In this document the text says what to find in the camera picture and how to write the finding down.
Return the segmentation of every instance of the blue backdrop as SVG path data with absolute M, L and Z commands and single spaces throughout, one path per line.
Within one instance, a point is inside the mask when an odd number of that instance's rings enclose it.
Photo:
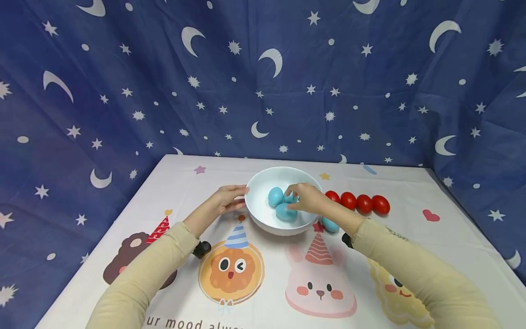
M 0 2 L 0 327 L 167 153 L 432 168 L 524 281 L 522 0 Z

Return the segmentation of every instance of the hand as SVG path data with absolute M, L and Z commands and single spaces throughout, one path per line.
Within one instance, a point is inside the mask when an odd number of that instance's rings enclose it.
M 285 191 L 285 195 L 299 196 L 299 202 L 291 203 L 287 206 L 290 210 L 301 210 L 308 213 L 324 216 L 324 212 L 331 199 L 325 196 L 320 190 L 312 186 L 310 183 L 299 183 L 290 185 Z

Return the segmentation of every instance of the pink star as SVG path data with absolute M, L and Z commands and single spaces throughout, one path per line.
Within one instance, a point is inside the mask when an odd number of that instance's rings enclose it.
M 206 169 L 206 167 L 199 166 L 199 167 L 195 168 L 194 171 L 196 172 L 196 175 L 204 174 L 205 173 L 205 169 Z

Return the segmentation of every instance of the white crescent moon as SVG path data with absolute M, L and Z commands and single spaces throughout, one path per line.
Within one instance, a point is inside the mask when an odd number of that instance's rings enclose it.
M 106 8 L 102 0 L 93 0 L 93 6 L 91 7 L 81 7 L 79 5 L 77 7 L 93 16 L 104 17 L 106 15 Z
M 443 21 L 442 23 L 438 24 L 438 26 L 434 28 L 433 33 L 431 33 L 431 37 L 429 38 L 429 49 L 431 49 L 433 53 L 435 53 L 434 47 L 437 44 L 438 38 L 447 31 L 457 31 L 458 33 L 462 33 L 460 26 L 455 21 Z
M 183 45 L 185 46 L 186 50 L 188 50 L 188 52 L 191 53 L 192 55 L 198 57 L 197 54 L 192 49 L 192 38 L 196 35 L 202 36 L 203 38 L 205 38 L 205 36 L 201 32 L 199 32 L 198 29 L 193 28 L 191 26 L 187 26 L 183 28 L 183 31 L 181 32 L 181 40 L 183 40 Z
M 258 122 L 259 122 L 259 121 L 256 121 L 256 122 L 254 122 L 254 124 L 252 125 L 252 129 L 251 129 L 251 131 L 252 131 L 252 135 L 254 135 L 255 138 L 263 138 L 263 137 L 267 136 L 268 133 L 264 133 L 264 134 L 262 134 L 262 133 L 260 133 L 260 132 L 258 131 Z
M 59 85 L 66 92 L 66 94 L 68 94 L 69 98 L 71 99 L 71 102 L 73 103 L 73 94 L 71 93 L 71 90 L 69 90 L 68 86 L 64 83 L 64 81 L 62 81 L 53 72 L 44 71 L 42 82 L 44 83 L 44 90 L 46 90 L 47 85 L 50 84 L 51 82 L 54 82 L 57 85 Z
M 274 48 L 267 49 L 261 54 L 261 56 L 259 56 L 258 61 L 262 60 L 263 58 L 270 58 L 274 61 L 274 64 L 276 65 L 276 71 L 274 72 L 273 78 L 277 77 L 281 72 L 281 68 L 283 67 L 283 58 L 281 57 L 279 50 Z
M 184 155 L 180 149 L 173 147 L 175 151 L 177 151 L 177 155 Z
M 370 0 L 369 2 L 366 2 L 364 4 L 359 4 L 354 1 L 352 3 L 356 7 L 356 9 L 362 14 L 371 15 L 375 12 L 376 7 L 378 7 L 378 4 L 380 3 L 380 0 Z
M 515 250 L 515 254 L 510 259 L 506 260 L 506 263 L 511 267 L 512 270 L 516 270 L 521 265 L 521 254 L 518 250 Z
M 434 150 L 437 151 L 437 153 L 441 155 L 446 155 L 446 156 L 456 155 L 455 153 L 451 153 L 450 151 L 446 150 L 446 142 L 452 139 L 453 137 L 455 137 L 455 135 L 449 135 L 449 136 L 439 139 L 434 144 Z
M 89 180 L 92 182 L 92 185 L 94 187 L 104 188 L 112 182 L 112 173 L 113 172 L 110 172 L 108 178 L 106 178 L 105 180 L 101 180 L 95 175 L 95 169 L 93 169 L 92 174 L 89 176 Z

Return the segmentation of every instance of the cartoon cookie face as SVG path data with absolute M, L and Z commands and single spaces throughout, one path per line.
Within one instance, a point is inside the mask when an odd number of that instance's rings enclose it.
M 367 260 L 370 274 L 376 284 L 376 295 L 386 317 L 399 325 L 410 322 L 419 328 L 429 328 L 433 319 L 413 293 L 390 275 L 377 262 Z

